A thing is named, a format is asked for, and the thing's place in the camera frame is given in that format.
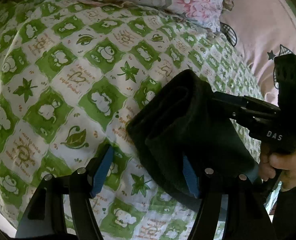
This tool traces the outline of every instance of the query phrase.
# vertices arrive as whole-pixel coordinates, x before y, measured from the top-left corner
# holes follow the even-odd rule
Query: pink fabric
[[[279,0],[234,0],[232,11],[225,11],[221,21],[237,34],[236,49],[242,54],[258,80],[265,101],[277,104],[278,90],[273,82],[273,60],[280,44],[296,54],[296,27]]]

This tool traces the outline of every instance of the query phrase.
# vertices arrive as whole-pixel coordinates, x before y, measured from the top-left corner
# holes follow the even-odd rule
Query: screw
[[[78,168],[77,173],[78,174],[84,174],[86,172],[86,168]]]
[[[247,176],[244,175],[244,174],[240,174],[240,175],[239,175],[239,178],[240,178],[241,180],[247,180]]]
[[[52,174],[47,174],[47,175],[45,175],[43,178],[44,178],[44,180],[50,180],[50,179],[52,179]]]
[[[211,175],[211,174],[214,173],[214,170],[213,170],[212,168],[206,168],[206,169],[205,169],[205,173]]]

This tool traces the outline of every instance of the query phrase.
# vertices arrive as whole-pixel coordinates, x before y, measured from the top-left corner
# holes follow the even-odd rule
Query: folded clothing
[[[183,154],[192,166],[224,176],[245,174],[254,182],[258,164],[229,118],[209,105],[211,86],[193,71],[175,76],[127,126],[140,158],[154,181],[186,207],[198,211],[200,199],[189,192]]]

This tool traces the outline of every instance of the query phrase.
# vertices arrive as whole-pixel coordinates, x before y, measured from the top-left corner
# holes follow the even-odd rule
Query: person's arm
[[[273,226],[277,239],[296,239],[296,151],[290,155],[270,153],[269,145],[261,145],[259,176],[267,181],[276,175],[275,169],[283,170],[280,175],[282,189],[277,199]]]

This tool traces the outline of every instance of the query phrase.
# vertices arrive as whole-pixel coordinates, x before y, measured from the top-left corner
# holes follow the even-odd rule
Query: green and white checkered blanket
[[[222,33],[142,6],[0,3],[0,212],[16,227],[45,174],[71,174],[110,142],[113,164],[91,200],[105,239],[186,239],[196,214],[151,180],[125,125],[187,68],[213,90],[262,99]],[[234,124],[258,160],[259,142]]]

